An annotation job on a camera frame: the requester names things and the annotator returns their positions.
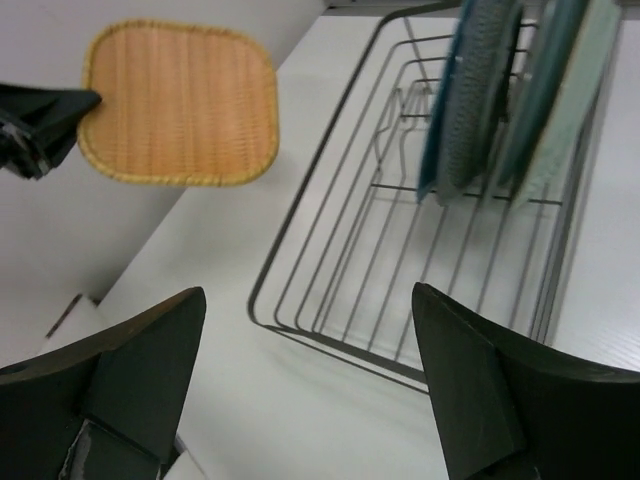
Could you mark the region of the mint green flower plate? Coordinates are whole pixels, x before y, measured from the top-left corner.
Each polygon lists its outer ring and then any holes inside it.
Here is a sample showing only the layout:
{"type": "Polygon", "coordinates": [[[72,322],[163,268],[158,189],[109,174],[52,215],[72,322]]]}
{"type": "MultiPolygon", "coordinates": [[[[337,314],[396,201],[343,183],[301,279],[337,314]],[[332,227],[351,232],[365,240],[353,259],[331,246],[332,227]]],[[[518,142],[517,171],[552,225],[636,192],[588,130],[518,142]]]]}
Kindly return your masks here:
{"type": "Polygon", "coordinates": [[[589,3],[549,119],[514,189],[513,210],[541,193],[568,162],[609,66],[621,18],[615,1],[589,3]]]}

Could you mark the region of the grey-blue round plate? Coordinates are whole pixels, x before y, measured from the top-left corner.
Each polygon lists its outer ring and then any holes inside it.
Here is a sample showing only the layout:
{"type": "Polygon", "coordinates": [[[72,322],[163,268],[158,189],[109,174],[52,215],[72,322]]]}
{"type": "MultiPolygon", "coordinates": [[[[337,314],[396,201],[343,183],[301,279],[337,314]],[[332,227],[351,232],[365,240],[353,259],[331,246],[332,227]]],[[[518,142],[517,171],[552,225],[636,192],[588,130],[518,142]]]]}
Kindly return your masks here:
{"type": "Polygon", "coordinates": [[[587,5],[586,1],[569,0],[544,4],[496,159],[499,187],[519,175],[531,158],[550,115],[587,5]]]}

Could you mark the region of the woven bamboo plate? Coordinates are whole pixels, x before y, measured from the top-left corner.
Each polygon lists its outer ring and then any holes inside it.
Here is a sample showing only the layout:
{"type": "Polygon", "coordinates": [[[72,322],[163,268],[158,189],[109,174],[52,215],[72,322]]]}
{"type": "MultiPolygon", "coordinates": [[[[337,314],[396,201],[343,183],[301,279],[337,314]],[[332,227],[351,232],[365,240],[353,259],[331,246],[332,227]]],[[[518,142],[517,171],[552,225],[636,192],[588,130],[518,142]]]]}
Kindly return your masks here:
{"type": "Polygon", "coordinates": [[[237,186],[277,157],[276,70],[267,49],[242,32],[119,21],[91,42],[82,82],[102,101],[77,128],[79,149],[116,181],[237,186]]]}

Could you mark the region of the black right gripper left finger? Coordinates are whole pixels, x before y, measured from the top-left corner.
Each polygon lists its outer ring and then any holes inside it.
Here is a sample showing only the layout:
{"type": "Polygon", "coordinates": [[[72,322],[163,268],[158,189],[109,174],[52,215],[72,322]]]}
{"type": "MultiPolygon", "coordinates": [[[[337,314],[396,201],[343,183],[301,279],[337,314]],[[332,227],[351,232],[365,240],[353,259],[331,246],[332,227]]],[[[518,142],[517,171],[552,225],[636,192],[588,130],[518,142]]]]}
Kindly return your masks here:
{"type": "Polygon", "coordinates": [[[205,293],[191,287],[127,321],[2,368],[2,478],[161,478],[205,316],[205,293]]]}

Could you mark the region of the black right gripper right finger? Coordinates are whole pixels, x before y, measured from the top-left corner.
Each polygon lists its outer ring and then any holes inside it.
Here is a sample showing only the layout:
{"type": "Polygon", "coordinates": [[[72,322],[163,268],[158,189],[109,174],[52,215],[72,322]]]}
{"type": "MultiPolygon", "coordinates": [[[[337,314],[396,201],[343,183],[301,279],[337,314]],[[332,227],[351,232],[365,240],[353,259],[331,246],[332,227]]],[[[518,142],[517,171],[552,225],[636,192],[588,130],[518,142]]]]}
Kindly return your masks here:
{"type": "Polygon", "coordinates": [[[533,341],[428,284],[412,313],[449,478],[638,478],[638,372],[533,341]]]}

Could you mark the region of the blue floral white plate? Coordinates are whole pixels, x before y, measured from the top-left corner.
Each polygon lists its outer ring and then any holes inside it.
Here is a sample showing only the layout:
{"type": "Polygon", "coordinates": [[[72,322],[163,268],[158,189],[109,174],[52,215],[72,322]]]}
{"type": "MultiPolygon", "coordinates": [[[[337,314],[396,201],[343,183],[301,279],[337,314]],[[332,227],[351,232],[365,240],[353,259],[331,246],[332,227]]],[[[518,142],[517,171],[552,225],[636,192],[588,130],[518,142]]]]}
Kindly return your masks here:
{"type": "Polygon", "coordinates": [[[469,4],[444,111],[436,187],[441,205],[462,194],[487,165],[521,14],[519,1],[469,4]]]}

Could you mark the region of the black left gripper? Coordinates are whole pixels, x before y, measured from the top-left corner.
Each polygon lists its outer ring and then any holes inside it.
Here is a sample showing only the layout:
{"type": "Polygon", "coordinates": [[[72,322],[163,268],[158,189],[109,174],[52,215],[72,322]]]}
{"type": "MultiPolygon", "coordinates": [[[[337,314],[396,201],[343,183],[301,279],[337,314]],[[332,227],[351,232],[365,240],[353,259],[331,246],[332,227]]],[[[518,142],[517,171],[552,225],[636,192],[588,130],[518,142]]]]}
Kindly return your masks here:
{"type": "Polygon", "coordinates": [[[1,167],[23,179],[58,168],[76,144],[71,126],[45,138],[44,129],[77,123],[102,101],[91,89],[1,84],[1,167]]]}

